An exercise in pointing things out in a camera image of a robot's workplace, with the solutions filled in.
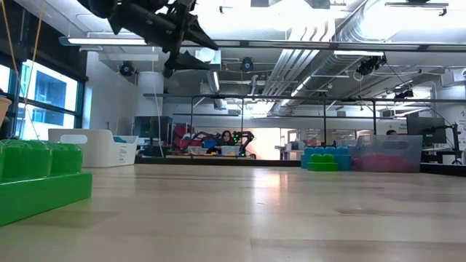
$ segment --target clear plastic bin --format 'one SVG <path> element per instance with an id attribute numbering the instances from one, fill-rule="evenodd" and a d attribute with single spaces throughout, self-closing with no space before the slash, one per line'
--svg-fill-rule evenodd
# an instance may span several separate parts
<path id="1" fill-rule="evenodd" d="M 356 146 L 356 144 L 358 143 L 358 141 L 356 139 L 352 139 L 352 140 L 337 140 L 336 141 L 336 147 L 339 147 L 339 146 Z"/>
<path id="2" fill-rule="evenodd" d="M 365 172 L 419 172 L 421 135 L 364 135 L 349 153 L 353 169 Z"/>
<path id="3" fill-rule="evenodd" d="M 221 146 L 222 156 L 239 156 L 240 147 L 239 146 Z"/>
<path id="4" fill-rule="evenodd" d="M 202 148 L 201 146 L 188 146 L 188 154 L 203 155 L 205 153 L 207 153 L 206 148 Z"/>

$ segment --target person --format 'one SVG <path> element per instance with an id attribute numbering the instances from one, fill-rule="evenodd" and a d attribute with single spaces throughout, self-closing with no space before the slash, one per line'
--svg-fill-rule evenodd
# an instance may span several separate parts
<path id="1" fill-rule="evenodd" d="M 232 137 L 232 133 L 228 130 L 225 130 L 221 133 L 221 140 L 218 146 L 234 146 L 234 141 Z"/>
<path id="2" fill-rule="evenodd" d="M 217 154 L 221 154 L 221 147 L 222 146 L 235 146 L 232 133 L 228 130 L 225 130 L 221 133 L 221 138 L 218 140 L 217 146 L 213 148 L 209 148 L 207 150 L 207 154 L 211 154 L 216 152 Z"/>

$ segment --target pillar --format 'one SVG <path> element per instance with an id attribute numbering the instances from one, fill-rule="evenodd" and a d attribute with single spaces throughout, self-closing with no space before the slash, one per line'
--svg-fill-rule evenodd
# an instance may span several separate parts
<path id="1" fill-rule="evenodd" d="M 157 72 L 140 72 L 138 75 L 138 108 L 136 116 L 157 116 L 157 104 L 154 98 L 145 98 L 143 94 L 163 94 L 164 77 Z M 162 115 L 163 98 L 157 98 L 159 114 Z"/>

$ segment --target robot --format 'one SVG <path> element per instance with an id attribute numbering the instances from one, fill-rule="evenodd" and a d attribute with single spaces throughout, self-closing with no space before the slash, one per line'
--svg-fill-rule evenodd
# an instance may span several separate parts
<path id="1" fill-rule="evenodd" d="M 180 53 L 183 41 L 218 50 L 218 45 L 203 31 L 197 16 L 190 14 L 196 0 L 77 0 L 94 15 L 107 19 L 114 34 L 122 28 L 141 36 L 146 43 L 157 45 L 170 57 L 163 75 L 170 78 L 174 71 L 209 70 L 209 65 L 188 52 Z M 156 11 L 167 7 L 166 14 Z"/>

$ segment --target yellow rope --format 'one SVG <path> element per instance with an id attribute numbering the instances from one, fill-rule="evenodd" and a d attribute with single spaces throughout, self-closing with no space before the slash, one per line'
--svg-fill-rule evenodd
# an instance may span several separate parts
<path id="1" fill-rule="evenodd" d="M 42 15 L 44 13 L 44 0 L 42 0 L 41 2 L 41 9 L 40 9 L 40 14 L 39 14 L 39 24 L 38 24 L 38 28 L 37 28 L 37 33 L 36 33 L 36 41 L 34 43 L 34 52 L 33 52 L 33 57 L 32 57 L 32 65 L 31 65 L 31 73 L 29 74 L 29 81 L 28 81 L 28 86 L 26 87 L 26 92 L 24 93 L 23 91 L 23 88 L 21 87 L 21 80 L 20 80 L 20 72 L 18 71 L 18 68 L 17 68 L 17 64 L 16 64 L 16 59 L 15 59 L 15 51 L 13 50 L 13 43 L 12 43 L 12 37 L 11 37 L 11 33 L 9 31 L 9 25 L 8 25 L 8 18 L 7 18 L 7 8 L 5 7 L 5 3 L 4 1 L 0 0 L 1 1 L 1 9 L 3 11 L 3 17 L 4 17 L 4 22 L 5 22 L 5 27 L 7 28 L 7 36 L 8 36 L 8 43 L 9 43 L 9 51 L 11 52 L 11 55 L 12 55 L 12 60 L 13 60 L 13 68 L 15 70 L 15 73 L 16 73 L 16 79 L 17 79 L 17 83 L 20 87 L 20 91 L 22 92 L 23 94 L 23 97 L 24 97 L 24 112 L 23 112 L 23 115 L 21 116 L 21 123 L 20 123 L 20 136 L 21 136 L 21 132 L 22 132 L 22 129 L 23 129 L 23 121 L 24 121 L 24 118 L 25 118 L 25 114 L 26 112 L 28 113 L 28 117 L 29 119 L 31 120 L 31 124 L 32 124 L 32 127 L 34 129 L 34 133 L 36 134 L 36 137 L 37 137 L 37 140 L 39 139 L 39 135 L 37 134 L 37 131 L 36 131 L 36 128 L 34 127 L 34 124 L 32 122 L 32 118 L 31 118 L 31 114 L 29 113 L 29 110 L 28 110 L 28 92 L 29 92 L 29 86 L 31 85 L 31 77 L 32 77 L 32 71 L 33 71 L 33 67 L 34 67 L 34 63 L 36 62 L 36 56 L 37 56 L 37 49 L 39 47 L 39 37 L 40 37 L 40 33 L 41 33 L 41 28 L 42 28 Z"/>

